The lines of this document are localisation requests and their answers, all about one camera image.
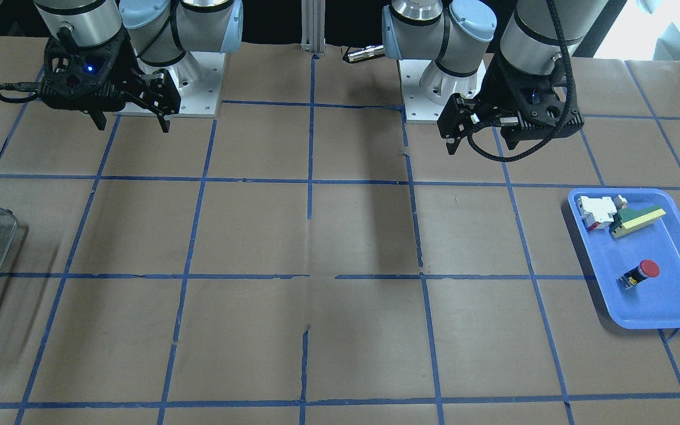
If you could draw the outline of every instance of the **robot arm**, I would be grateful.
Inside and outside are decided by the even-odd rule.
[[[570,54],[589,31],[607,0],[519,0],[484,77],[479,94],[450,97],[437,121],[454,154],[463,138],[480,155],[500,162],[524,158],[556,137],[569,137],[584,125],[576,102]],[[558,89],[566,90],[560,100]],[[473,140],[488,126],[502,127],[513,150],[521,140],[542,139],[515,156],[486,153]]]
[[[519,0],[481,86],[474,75],[493,38],[496,18],[478,0],[393,0],[382,12],[383,46],[346,54],[359,62],[385,54],[398,60],[431,60],[419,92],[434,104],[449,154],[461,140],[494,161],[534,153],[555,137],[569,137],[584,124],[576,103],[570,54],[581,43],[607,0]],[[558,90],[566,90],[560,100]],[[493,156],[473,142],[488,126],[502,127],[508,148],[542,139],[510,158]]]
[[[101,130],[104,112],[132,102],[168,132],[170,116],[180,112],[181,89],[195,76],[197,63],[187,49],[235,51],[243,31],[241,0],[122,0],[119,9],[114,0],[34,3],[51,32],[44,76],[40,83],[0,84],[0,100],[40,97],[48,107],[87,113]],[[139,58],[152,72],[141,70]],[[183,62],[189,75],[170,73]],[[5,91],[30,95],[8,97]]]

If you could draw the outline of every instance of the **white electrical component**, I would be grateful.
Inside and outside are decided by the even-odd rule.
[[[613,223],[613,216],[618,212],[611,197],[578,197],[577,205],[581,218],[584,220],[584,226],[589,231],[607,228]]]

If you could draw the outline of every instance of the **metal connector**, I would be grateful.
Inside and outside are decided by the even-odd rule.
[[[361,50],[356,50],[351,53],[347,53],[343,56],[343,60],[348,62],[348,64],[356,64],[357,62],[363,62],[364,60],[376,59],[377,57],[385,56],[385,46],[383,45],[371,45]]]

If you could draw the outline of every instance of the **black cable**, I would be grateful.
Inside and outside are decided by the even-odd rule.
[[[466,133],[465,137],[466,140],[469,141],[470,147],[474,149],[477,153],[479,153],[481,156],[484,156],[486,159],[491,159],[492,161],[497,161],[497,162],[513,162],[513,161],[518,161],[519,159],[526,158],[527,156],[531,155],[534,152],[537,152],[539,149],[542,149],[547,143],[550,143],[550,140],[553,140],[554,137],[558,134],[559,131],[563,128],[565,124],[565,120],[568,116],[568,113],[570,112],[570,105],[572,102],[576,100],[576,85],[574,84],[574,72],[571,70],[571,58],[568,53],[568,45],[566,43],[566,38],[563,35],[563,27],[561,26],[561,18],[558,16],[558,9],[555,7],[555,1],[554,0],[546,0],[547,1],[547,8],[550,11],[550,18],[552,19],[552,24],[553,27],[555,27],[555,35],[558,37],[558,45],[560,45],[561,48],[561,54],[563,55],[563,66],[565,67],[565,75],[566,75],[566,88],[567,88],[567,93],[566,93],[566,102],[563,106],[563,112],[561,113],[560,118],[558,118],[558,123],[555,124],[555,128],[548,134],[545,138],[543,138],[542,142],[537,143],[532,147],[531,149],[528,149],[522,153],[519,153],[518,155],[515,156],[496,156],[493,155],[489,152],[484,151],[482,148],[477,146],[477,143],[474,142],[474,133],[478,132],[479,130],[487,127],[485,126],[474,126],[472,129]]]
[[[159,31],[156,32],[156,34],[151,38],[151,41],[149,41],[149,44],[146,45],[143,49],[140,49],[140,52],[135,55],[135,57],[140,58],[143,56],[150,48],[153,46],[154,43],[156,43],[157,40],[159,40],[159,37],[162,36],[162,33],[164,30],[167,29],[169,26],[170,22],[172,21],[172,16],[173,16],[173,11],[176,11],[178,7],[178,2],[170,2],[169,4],[169,15],[167,16],[167,21],[164,21],[164,25],[162,25],[162,28],[159,29]]]
[[[350,62],[351,62],[350,57],[348,57],[348,53],[349,53],[350,51],[351,51],[351,46],[348,46],[348,48],[345,49],[345,53],[343,53],[343,55],[342,55],[343,61],[344,61],[344,62],[348,62],[348,64],[350,64]]]
[[[38,89],[40,83],[4,83],[0,84],[0,100],[8,104],[25,104],[31,100],[38,99]],[[7,97],[2,94],[2,91],[18,91],[21,93],[32,93],[26,97]]]

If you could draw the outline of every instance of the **silver cylinder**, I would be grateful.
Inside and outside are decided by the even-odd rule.
[[[566,40],[576,40],[586,35],[606,4],[607,0],[555,0]],[[515,13],[532,31],[546,38],[557,39],[546,0],[519,0]]]
[[[129,28],[130,42],[136,52],[143,52],[140,57],[143,62],[158,67],[172,65],[180,59],[184,51],[175,46],[172,38],[172,26],[167,25],[162,34],[154,41],[159,30],[164,27],[169,17],[169,9],[162,11],[159,16],[142,27]]]
[[[569,54],[574,54],[606,3],[607,0],[556,0]],[[510,65],[524,73],[553,72],[553,57],[561,49],[545,0],[519,0],[500,40],[500,51]]]
[[[431,25],[416,26],[406,24],[392,15],[391,23],[403,59],[432,60],[437,57],[439,51],[433,47],[442,45],[444,19],[438,19]]]
[[[442,14],[440,0],[392,0],[392,9],[413,21],[431,21]]]
[[[213,6],[224,5],[229,0],[182,0],[183,3],[189,6],[196,6],[197,8],[211,8]]]
[[[117,5],[112,0],[37,0],[35,5],[51,35],[56,37],[60,27],[68,24],[79,47],[105,43],[122,27]]]
[[[450,36],[437,65],[451,75],[465,77],[479,68],[497,27],[495,13],[476,0],[450,5]]]
[[[243,8],[240,3],[219,2],[219,5],[199,6],[199,8],[216,8],[216,11],[189,10],[178,5],[178,36],[181,45],[189,51],[231,51],[225,44],[225,34],[230,20],[237,26],[237,46],[243,33]]]

